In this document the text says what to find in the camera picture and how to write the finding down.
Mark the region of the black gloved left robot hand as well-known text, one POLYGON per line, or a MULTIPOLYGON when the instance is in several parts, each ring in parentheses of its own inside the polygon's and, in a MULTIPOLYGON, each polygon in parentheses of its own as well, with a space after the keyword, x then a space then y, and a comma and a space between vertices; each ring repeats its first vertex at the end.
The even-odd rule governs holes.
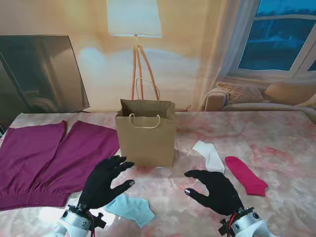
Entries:
POLYGON ((114 188, 111 188, 111 184, 122 172, 133 165, 134 163, 121 156, 112 156, 98 163, 85 183, 77 208, 83 212, 101 208, 127 191, 135 184, 134 180, 126 180, 114 188))

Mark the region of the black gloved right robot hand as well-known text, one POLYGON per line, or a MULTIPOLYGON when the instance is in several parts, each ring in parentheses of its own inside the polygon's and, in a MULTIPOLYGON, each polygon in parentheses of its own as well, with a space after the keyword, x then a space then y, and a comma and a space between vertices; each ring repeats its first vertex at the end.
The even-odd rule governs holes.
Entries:
POLYGON ((185 194, 193 198, 204 207, 208 207, 220 215, 229 216, 243 208, 243 204, 233 184, 221 172, 206 170, 189 170, 184 173, 201 181, 207 188, 209 195, 203 195, 194 189, 186 188, 185 194))

